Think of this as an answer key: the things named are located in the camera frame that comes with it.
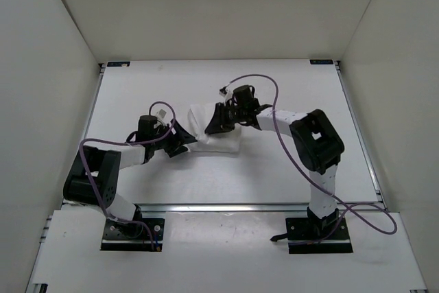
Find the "white pleated skirt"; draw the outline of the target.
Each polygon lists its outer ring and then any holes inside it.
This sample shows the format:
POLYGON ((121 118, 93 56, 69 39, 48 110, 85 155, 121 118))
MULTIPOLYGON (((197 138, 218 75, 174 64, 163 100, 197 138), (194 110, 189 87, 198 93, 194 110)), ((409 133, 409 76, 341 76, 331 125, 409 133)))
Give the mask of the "white pleated skirt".
POLYGON ((189 149, 192 152, 238 153, 241 145, 241 128, 218 134, 205 133, 205 129, 213 118, 214 110, 214 103, 190 105, 185 129, 197 141, 190 143, 189 149))

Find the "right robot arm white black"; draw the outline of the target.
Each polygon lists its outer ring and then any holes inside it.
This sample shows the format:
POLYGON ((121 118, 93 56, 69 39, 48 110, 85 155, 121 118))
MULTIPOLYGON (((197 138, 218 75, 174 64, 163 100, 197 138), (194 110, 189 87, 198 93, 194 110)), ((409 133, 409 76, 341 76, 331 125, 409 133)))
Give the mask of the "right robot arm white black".
POLYGON ((205 129, 208 135, 230 132, 237 124, 260 131, 272 131, 291 137, 302 165, 309 171, 311 199, 307 207, 307 229, 315 238, 331 232, 339 218, 335 199, 335 175, 345 150, 339 134, 322 110, 310 113, 277 110, 261 104, 252 85, 229 91, 219 90, 223 102, 215 105, 213 117, 205 129))

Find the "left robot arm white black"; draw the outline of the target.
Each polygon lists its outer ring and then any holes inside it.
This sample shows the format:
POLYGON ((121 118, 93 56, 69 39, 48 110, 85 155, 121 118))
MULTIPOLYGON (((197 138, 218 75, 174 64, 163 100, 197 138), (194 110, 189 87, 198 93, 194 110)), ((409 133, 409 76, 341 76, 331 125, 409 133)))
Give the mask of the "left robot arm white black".
POLYGON ((146 164, 159 150, 170 158, 178 156, 196 141, 177 121, 165 124, 157 116, 142 115, 125 145, 80 148, 64 183, 64 199, 99 207, 104 215, 119 222, 127 236, 135 237, 143 230, 141 210, 117 193, 119 171, 146 164))

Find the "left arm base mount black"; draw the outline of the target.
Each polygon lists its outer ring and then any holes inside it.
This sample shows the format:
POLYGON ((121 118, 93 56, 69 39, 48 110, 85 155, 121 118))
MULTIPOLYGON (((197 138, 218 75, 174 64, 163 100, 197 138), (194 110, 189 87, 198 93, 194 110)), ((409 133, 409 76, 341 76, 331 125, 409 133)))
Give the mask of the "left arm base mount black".
POLYGON ((161 252, 163 250, 165 218, 141 214, 137 216, 136 221, 142 221, 149 228, 152 238, 143 225, 106 220, 100 250, 161 252))

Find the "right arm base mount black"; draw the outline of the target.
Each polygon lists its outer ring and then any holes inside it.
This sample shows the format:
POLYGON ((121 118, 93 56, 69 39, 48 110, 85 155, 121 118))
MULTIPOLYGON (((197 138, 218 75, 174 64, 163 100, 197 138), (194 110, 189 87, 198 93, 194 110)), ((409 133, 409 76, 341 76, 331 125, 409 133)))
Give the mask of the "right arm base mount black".
POLYGON ((346 219, 338 208, 318 218, 310 208, 305 217, 285 219, 286 232, 274 235, 271 242, 286 239, 289 254, 350 254, 353 246, 346 219))

